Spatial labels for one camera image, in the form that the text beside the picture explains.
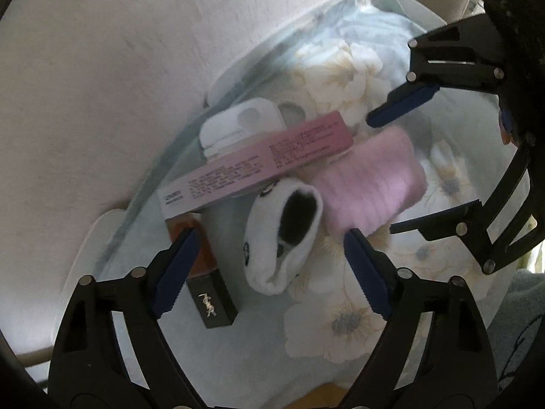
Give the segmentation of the pink fuzzy sock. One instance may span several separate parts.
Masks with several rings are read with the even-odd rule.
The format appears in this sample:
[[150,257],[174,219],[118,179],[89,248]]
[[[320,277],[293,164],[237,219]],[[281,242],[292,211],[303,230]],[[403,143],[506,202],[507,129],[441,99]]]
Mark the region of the pink fuzzy sock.
[[354,228],[369,236],[418,203],[428,188],[411,138],[398,126],[354,145],[311,184],[322,196],[327,233],[337,241]]

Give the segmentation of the pink long cosmetic box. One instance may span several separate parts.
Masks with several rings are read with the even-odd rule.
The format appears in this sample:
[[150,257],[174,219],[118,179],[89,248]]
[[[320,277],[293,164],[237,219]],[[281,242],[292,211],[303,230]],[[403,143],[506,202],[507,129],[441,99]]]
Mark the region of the pink long cosmetic box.
[[352,133],[337,112],[275,133],[222,156],[158,190],[169,220],[247,191],[298,167],[348,150]]

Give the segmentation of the white panda sock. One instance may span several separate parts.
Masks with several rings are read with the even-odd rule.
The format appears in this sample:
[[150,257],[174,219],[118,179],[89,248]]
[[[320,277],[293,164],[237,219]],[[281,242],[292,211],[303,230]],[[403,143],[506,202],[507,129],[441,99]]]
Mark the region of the white panda sock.
[[312,249],[323,211],[319,191],[294,177],[274,181],[255,198],[243,256],[249,286],[266,296],[283,293]]

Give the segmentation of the white plastic case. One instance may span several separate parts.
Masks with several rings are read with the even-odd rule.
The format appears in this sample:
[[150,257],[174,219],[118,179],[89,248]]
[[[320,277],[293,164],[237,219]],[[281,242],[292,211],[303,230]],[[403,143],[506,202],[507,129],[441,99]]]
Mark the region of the white plastic case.
[[277,105],[258,97],[208,118],[200,128],[199,140],[204,157],[212,161],[283,130],[286,124]]

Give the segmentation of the grey cartoon blanket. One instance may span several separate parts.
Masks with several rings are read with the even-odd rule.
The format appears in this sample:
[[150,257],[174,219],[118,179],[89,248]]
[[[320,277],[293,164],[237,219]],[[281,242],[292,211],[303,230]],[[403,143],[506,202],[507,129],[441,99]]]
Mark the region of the grey cartoon blanket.
[[500,391],[521,375],[543,319],[544,274],[518,270],[488,328]]

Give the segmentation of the brown cardboard box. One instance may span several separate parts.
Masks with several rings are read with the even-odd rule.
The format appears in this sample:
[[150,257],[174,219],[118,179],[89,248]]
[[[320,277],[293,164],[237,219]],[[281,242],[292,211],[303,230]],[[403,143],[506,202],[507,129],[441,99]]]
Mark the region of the brown cardboard box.
[[262,408],[335,408],[347,394],[348,388],[327,382],[303,392],[304,389],[297,383],[290,383],[263,404]]

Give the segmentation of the light blue floral cloth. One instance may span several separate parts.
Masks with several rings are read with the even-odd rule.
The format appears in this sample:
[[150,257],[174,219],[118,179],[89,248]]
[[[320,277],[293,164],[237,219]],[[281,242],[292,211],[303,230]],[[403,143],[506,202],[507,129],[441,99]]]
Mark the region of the light blue floral cloth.
[[485,322],[513,277],[484,274],[456,237],[390,234],[399,221],[488,198],[513,150],[500,142],[498,102],[442,89],[381,128],[365,117],[406,78],[408,41],[434,15],[407,14],[412,0],[338,0],[314,13],[175,141],[97,264],[103,280],[150,261],[167,245],[159,190],[204,164],[204,129],[223,107],[253,97],[288,120],[338,111],[353,146],[293,171],[271,196],[256,189],[205,208],[202,223],[238,314],[204,326],[188,291],[160,321],[176,359],[207,404],[281,408],[323,384],[349,387],[384,328],[342,247],[357,228],[398,267],[446,281],[463,277]]

